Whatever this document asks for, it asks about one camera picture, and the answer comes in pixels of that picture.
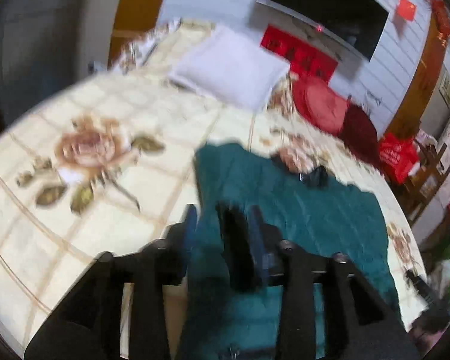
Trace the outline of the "green quilted puffer jacket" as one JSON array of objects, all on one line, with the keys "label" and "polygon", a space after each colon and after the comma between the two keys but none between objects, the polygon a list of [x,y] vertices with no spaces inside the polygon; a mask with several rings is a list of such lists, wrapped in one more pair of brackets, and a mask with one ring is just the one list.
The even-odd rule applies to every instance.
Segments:
[{"label": "green quilted puffer jacket", "polygon": [[187,319],[178,359],[216,359],[229,349],[269,347],[277,337],[282,290],[234,292],[224,260],[216,205],[257,206],[267,224],[311,254],[347,254],[393,311],[398,292],[388,264],[389,239],[376,196],[334,178],[301,183],[269,158],[237,143],[196,152],[201,218],[187,269]]}]

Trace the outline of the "wooden chair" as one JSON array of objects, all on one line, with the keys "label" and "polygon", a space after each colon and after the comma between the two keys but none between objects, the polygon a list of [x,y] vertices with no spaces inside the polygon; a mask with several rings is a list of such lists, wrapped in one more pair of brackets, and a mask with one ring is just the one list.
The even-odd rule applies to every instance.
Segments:
[{"label": "wooden chair", "polygon": [[436,196],[450,174],[450,164],[445,166],[442,157],[447,150],[443,144],[440,150],[434,145],[423,145],[415,140],[419,148],[418,171],[404,181],[399,203],[412,227],[421,217],[430,201]]}]

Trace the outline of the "floral cream bed sheet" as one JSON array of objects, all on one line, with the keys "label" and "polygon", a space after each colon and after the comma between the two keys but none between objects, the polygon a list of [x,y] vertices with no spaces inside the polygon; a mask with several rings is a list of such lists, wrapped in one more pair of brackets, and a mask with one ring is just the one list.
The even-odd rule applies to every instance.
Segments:
[{"label": "floral cream bed sheet", "polygon": [[340,183],[373,193],[388,234],[402,322],[424,303],[405,273],[424,274],[418,245],[382,175],[293,108],[286,76],[254,114],[170,83],[170,69],[215,29],[177,19],[130,44],[119,65],[41,103],[0,136],[0,335],[26,346],[102,251],[127,254],[159,238],[197,201],[193,159],[236,141],[257,155],[307,154]]}]

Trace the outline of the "red shopping bag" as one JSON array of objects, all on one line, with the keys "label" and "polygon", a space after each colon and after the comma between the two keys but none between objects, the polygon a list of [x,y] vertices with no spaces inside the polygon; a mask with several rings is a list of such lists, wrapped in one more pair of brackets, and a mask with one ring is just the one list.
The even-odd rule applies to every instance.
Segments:
[{"label": "red shopping bag", "polygon": [[419,154],[414,138],[397,138],[393,133],[385,133],[379,140],[379,160],[382,168],[393,183],[401,185],[416,165]]}]

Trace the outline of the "dark red velvet cushion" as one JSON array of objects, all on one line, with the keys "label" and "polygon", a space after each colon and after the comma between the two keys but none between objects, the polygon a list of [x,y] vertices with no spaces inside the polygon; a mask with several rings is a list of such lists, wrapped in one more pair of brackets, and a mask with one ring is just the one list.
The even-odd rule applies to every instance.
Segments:
[{"label": "dark red velvet cushion", "polygon": [[355,157],[374,167],[380,165],[376,128],[360,106],[349,106],[338,137]]}]

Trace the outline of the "red calligraphy banner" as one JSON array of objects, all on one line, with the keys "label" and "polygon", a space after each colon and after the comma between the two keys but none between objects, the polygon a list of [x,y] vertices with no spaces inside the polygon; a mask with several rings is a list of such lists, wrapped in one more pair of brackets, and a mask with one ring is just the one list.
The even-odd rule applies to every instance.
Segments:
[{"label": "red calligraphy banner", "polygon": [[269,25],[261,46],[290,63],[290,71],[299,77],[317,77],[327,84],[338,62],[320,49],[281,29]]}]

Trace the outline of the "white square pillow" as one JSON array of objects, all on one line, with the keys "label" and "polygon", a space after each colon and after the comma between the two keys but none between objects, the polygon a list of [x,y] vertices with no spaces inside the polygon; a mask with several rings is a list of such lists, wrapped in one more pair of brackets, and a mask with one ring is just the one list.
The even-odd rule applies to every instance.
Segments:
[{"label": "white square pillow", "polygon": [[285,58],[219,25],[172,67],[168,77],[197,94],[259,112],[289,68]]}]

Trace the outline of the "red hanging knot ornament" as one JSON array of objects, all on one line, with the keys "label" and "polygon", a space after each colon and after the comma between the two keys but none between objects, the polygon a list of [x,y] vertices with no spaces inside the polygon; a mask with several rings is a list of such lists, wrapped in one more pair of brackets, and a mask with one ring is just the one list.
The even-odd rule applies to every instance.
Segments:
[{"label": "red hanging knot ornament", "polygon": [[430,0],[433,15],[436,20],[436,27],[439,32],[439,39],[442,46],[447,47],[450,41],[450,15],[447,11],[445,2],[443,0]]}]

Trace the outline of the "small red flag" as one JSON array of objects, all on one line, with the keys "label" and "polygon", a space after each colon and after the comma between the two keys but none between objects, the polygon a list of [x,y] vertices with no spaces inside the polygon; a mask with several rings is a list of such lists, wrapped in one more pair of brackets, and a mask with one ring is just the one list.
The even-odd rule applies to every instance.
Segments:
[{"label": "small red flag", "polygon": [[399,0],[396,14],[406,21],[413,21],[416,16],[417,6],[410,0]]}]

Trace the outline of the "black wall television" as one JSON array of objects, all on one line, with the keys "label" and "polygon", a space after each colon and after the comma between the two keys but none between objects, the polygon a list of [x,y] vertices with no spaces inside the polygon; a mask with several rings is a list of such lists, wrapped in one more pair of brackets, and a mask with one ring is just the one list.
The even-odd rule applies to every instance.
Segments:
[{"label": "black wall television", "polygon": [[389,13],[376,0],[257,0],[306,22],[343,47],[371,60]]}]

